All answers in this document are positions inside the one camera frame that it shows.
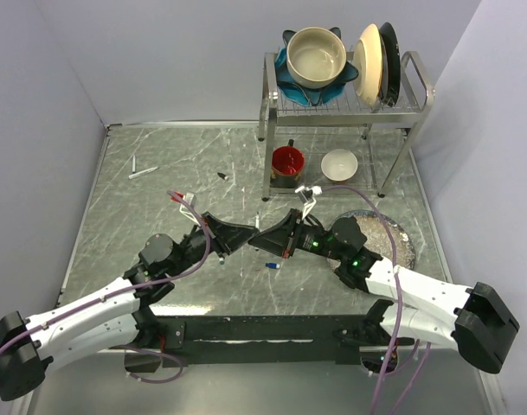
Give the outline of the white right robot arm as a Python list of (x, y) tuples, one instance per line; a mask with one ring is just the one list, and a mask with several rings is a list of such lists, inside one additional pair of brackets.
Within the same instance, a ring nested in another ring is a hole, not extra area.
[(501, 371), (520, 325), (489, 284), (473, 287), (443, 282), (408, 268), (366, 247), (355, 217), (340, 217), (331, 228), (311, 226), (293, 209), (277, 225), (258, 233), (250, 245), (284, 259), (303, 250), (336, 260), (340, 281), (391, 304), (364, 324), (366, 337), (384, 344), (392, 336), (430, 342), (459, 352), (477, 369)]

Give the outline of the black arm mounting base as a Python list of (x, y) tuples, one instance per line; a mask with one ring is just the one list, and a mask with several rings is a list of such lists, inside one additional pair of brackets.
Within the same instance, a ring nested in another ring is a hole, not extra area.
[(169, 352), (188, 366), (332, 361), (358, 365), (361, 348), (389, 345), (376, 318), (158, 316), (132, 344)]

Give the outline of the white marker long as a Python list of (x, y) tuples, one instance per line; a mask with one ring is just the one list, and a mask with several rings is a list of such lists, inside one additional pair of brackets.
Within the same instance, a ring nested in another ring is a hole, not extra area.
[(145, 175), (148, 175), (152, 172), (155, 172), (159, 169), (159, 167), (151, 167), (151, 168), (148, 168), (148, 169), (143, 169), (143, 170), (140, 170), (138, 172), (135, 172), (135, 173), (131, 173), (129, 176), (128, 176), (128, 179), (129, 180), (134, 180), (136, 178), (139, 178), (141, 176), (145, 176)]

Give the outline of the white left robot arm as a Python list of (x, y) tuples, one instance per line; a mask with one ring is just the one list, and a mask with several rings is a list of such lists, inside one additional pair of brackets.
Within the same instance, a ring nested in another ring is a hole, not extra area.
[(40, 315), (13, 311), (0, 319), (0, 399), (11, 401), (36, 389), (48, 370), (104, 348), (150, 346), (158, 335), (151, 305), (170, 293), (173, 277), (188, 276), (210, 253), (224, 258), (259, 232), (210, 213), (179, 242), (157, 233), (138, 262), (105, 287)]

